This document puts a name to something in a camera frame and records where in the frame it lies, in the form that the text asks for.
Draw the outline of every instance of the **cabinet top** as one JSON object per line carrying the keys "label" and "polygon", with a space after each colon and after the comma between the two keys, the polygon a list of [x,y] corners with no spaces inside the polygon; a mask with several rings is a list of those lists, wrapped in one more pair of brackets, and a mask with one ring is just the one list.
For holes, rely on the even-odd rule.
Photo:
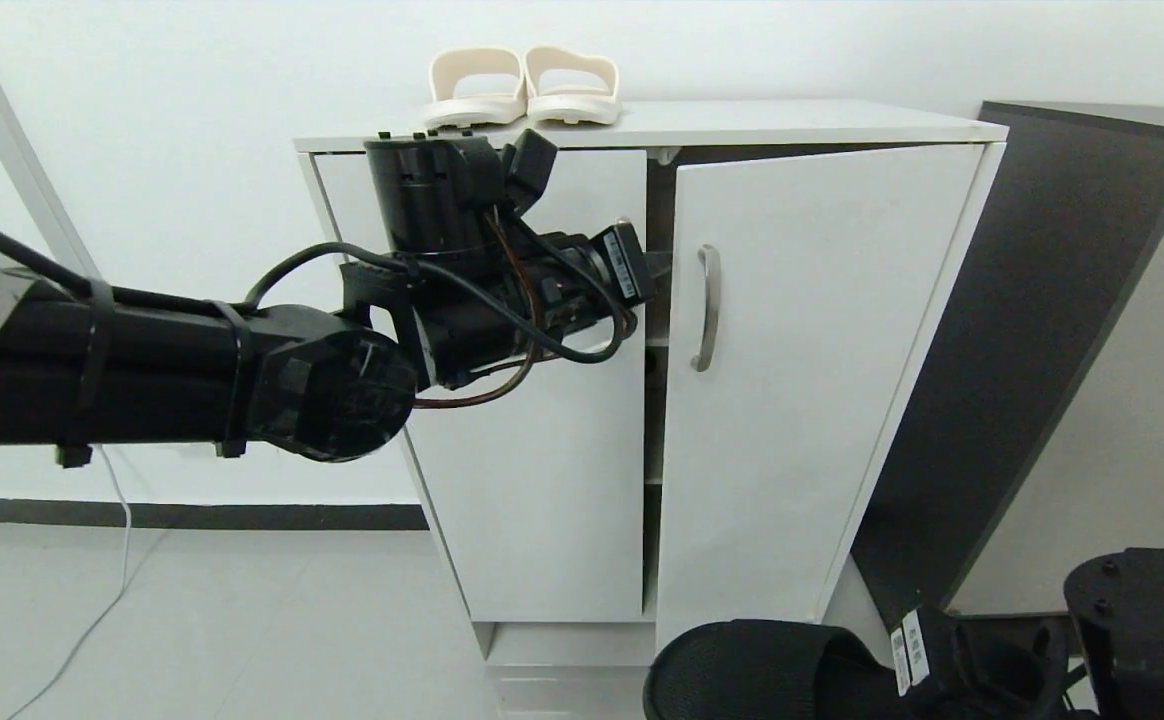
{"label": "cabinet top", "polygon": [[[1008,128],[971,120],[894,108],[863,100],[690,100],[623,102],[622,117],[611,126],[488,126],[476,135],[495,143],[512,140],[526,127],[556,147],[701,147],[809,145],[809,143],[994,142]],[[339,135],[294,141],[299,152],[356,152],[378,131],[409,136],[423,129],[417,111],[396,117],[357,123]],[[457,136],[445,129],[441,137]]]}

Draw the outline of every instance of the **dark gray cabinet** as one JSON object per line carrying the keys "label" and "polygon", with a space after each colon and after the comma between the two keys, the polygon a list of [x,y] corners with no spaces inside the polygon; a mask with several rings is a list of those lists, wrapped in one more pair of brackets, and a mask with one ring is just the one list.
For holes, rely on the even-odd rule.
{"label": "dark gray cabinet", "polygon": [[853,544],[885,621],[1164,546],[1164,108],[986,102],[999,177]]}

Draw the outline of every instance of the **label sticker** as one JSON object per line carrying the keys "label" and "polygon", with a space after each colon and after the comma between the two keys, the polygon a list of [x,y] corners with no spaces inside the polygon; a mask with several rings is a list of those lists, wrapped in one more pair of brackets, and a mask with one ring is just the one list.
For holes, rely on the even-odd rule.
{"label": "label sticker", "polygon": [[902,619],[902,630],[906,633],[907,657],[911,662],[911,684],[918,685],[929,676],[929,656],[924,650],[924,633],[920,632],[920,615],[916,611],[907,612]]}
{"label": "label sticker", "polygon": [[622,288],[622,295],[634,297],[636,281],[631,279],[627,252],[622,249],[622,243],[618,242],[618,233],[604,233],[604,247],[609,250],[609,259],[613,262],[613,275],[618,275],[618,287]]}
{"label": "label sticker", "polygon": [[889,640],[893,642],[893,669],[897,673],[897,697],[902,697],[908,689],[911,689],[911,669],[907,664],[906,637],[902,635],[902,628],[893,630]]}

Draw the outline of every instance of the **cabinet handle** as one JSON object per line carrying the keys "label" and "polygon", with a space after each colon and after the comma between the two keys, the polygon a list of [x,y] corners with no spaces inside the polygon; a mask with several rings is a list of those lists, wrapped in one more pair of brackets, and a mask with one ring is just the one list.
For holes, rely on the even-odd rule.
{"label": "cabinet handle", "polygon": [[715,245],[698,247],[697,259],[702,261],[702,275],[707,279],[707,313],[702,315],[702,345],[690,365],[704,373],[711,366],[715,334],[721,328],[721,251]]}

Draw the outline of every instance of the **slipper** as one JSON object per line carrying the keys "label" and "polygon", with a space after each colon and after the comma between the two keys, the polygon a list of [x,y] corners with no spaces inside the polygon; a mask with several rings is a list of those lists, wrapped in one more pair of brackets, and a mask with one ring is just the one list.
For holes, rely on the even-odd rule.
{"label": "slipper", "polygon": [[[481,74],[505,74],[518,78],[514,92],[457,95],[460,79]],[[524,65],[519,56],[504,47],[459,47],[446,50],[431,60],[431,105],[423,108],[427,129],[468,128],[492,123],[513,123],[524,114]]]}
{"label": "slipper", "polygon": [[[599,55],[569,54],[562,47],[538,45],[524,55],[524,70],[528,73],[528,119],[563,120],[612,124],[622,113],[618,102],[618,65]],[[547,70],[581,70],[591,73],[608,88],[585,85],[542,87]]]}
{"label": "slipper", "polygon": [[897,679],[857,635],[829,625],[733,620],[693,628],[658,654],[648,720],[894,720]]}

